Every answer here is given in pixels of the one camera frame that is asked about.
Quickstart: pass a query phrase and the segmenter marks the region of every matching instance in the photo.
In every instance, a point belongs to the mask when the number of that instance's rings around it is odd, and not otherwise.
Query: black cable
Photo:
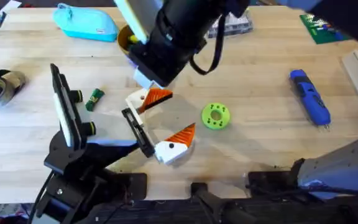
[[[30,218],[30,214],[29,214],[29,212],[27,211],[27,208],[24,206],[24,204],[20,204],[20,207],[22,207],[22,209],[24,210],[24,212],[27,214],[27,217],[29,217]]]
[[[47,185],[48,185],[48,183],[49,183],[49,181],[50,181],[50,179],[52,177],[53,177],[53,171],[50,171],[47,179],[45,180],[43,186],[41,187],[40,192],[38,193],[37,198],[35,199],[35,202],[34,202],[32,208],[31,208],[31,212],[30,212],[30,215],[29,215],[29,219],[27,220],[27,224],[32,223],[32,220],[33,220],[34,215],[35,215],[35,208],[36,208],[38,202],[40,201],[41,196],[44,193],[45,189],[47,188]]]
[[[216,67],[219,65],[219,61],[221,60],[222,55],[222,49],[223,49],[223,41],[224,41],[224,30],[225,30],[225,23],[226,23],[226,16],[229,14],[229,12],[225,12],[221,15],[218,22],[218,34],[216,36],[216,43],[215,43],[215,53],[214,58],[212,60],[211,67],[204,71],[201,69],[196,62],[194,61],[194,55],[190,58],[190,65],[193,67],[193,69],[199,73],[200,75],[206,75],[209,72],[212,72],[215,70]]]
[[[120,204],[116,209],[114,209],[112,212],[111,212],[111,214],[108,216],[108,218],[103,222],[103,224],[106,224],[109,220],[110,220],[110,218],[112,218],[112,216],[122,207],[122,206],[124,206],[125,204],[124,203],[122,203],[122,204]]]
[[[248,187],[259,190],[259,187],[256,186],[248,185]],[[311,193],[311,192],[327,192],[327,193],[358,195],[358,190],[350,190],[350,189],[342,189],[342,188],[334,188],[334,187],[308,187],[305,189],[296,189],[296,190],[289,190],[289,191],[279,192],[274,194],[267,194],[267,195],[263,195],[262,197],[283,197],[287,195],[296,195],[296,194]]]
[[[203,210],[204,210],[204,213],[205,213],[205,215],[206,215],[206,217],[207,217],[207,219],[209,221],[209,224],[215,224],[213,217],[211,217],[211,215],[209,214],[210,211],[208,211],[207,206],[204,204],[204,202],[200,198],[197,197],[197,199],[198,199],[198,202],[201,205],[201,208],[203,208]]]

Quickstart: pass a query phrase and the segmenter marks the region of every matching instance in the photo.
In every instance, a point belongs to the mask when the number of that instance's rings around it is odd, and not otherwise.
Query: wooden table
[[[134,68],[116,43],[66,37],[52,21],[53,10],[11,11],[0,31],[0,69],[21,71],[29,79],[0,109],[0,203],[34,201],[50,172],[43,160],[58,119],[49,63],[57,64],[70,87],[81,89],[85,98],[103,87],[100,113],[119,116],[125,97],[139,89],[131,78]],[[124,25],[117,9],[103,10]],[[203,77],[186,67],[170,86],[173,99],[145,115],[147,129],[159,140],[196,122],[190,156],[165,166],[138,150],[111,166],[118,172],[147,173],[147,199],[188,198],[193,181],[208,182],[220,197],[245,197],[249,171],[289,169],[301,157],[317,157],[358,138],[358,95],[340,63],[358,43],[316,45],[300,21],[301,11],[252,7],[250,14],[255,30],[225,38],[215,72]],[[214,50],[214,41],[209,42],[196,57],[204,68]],[[332,115],[330,132],[311,125],[292,92],[288,74],[296,68],[306,71],[322,94]],[[230,109],[226,129],[203,126],[201,110],[210,102]]]

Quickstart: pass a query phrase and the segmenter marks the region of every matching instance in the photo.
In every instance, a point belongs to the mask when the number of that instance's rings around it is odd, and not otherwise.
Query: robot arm
[[[155,18],[155,25],[150,29],[141,25],[147,18],[145,10],[134,8],[138,1],[133,5],[130,0],[115,2],[140,40],[131,47],[129,57],[138,65],[134,78],[145,89],[153,84],[160,88],[168,86],[189,61],[196,67],[192,58],[206,45],[204,36],[212,24],[221,15],[224,22],[229,12],[240,17],[249,5],[249,0],[166,0],[162,5],[160,0],[148,1],[147,11],[156,12],[148,16],[149,20]],[[219,62],[220,52],[217,54],[214,67]]]

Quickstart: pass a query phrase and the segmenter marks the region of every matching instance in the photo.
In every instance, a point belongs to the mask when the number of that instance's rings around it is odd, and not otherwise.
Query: blue pouch
[[[118,28],[111,17],[97,9],[72,7],[64,3],[53,12],[53,19],[69,37],[114,42]]]

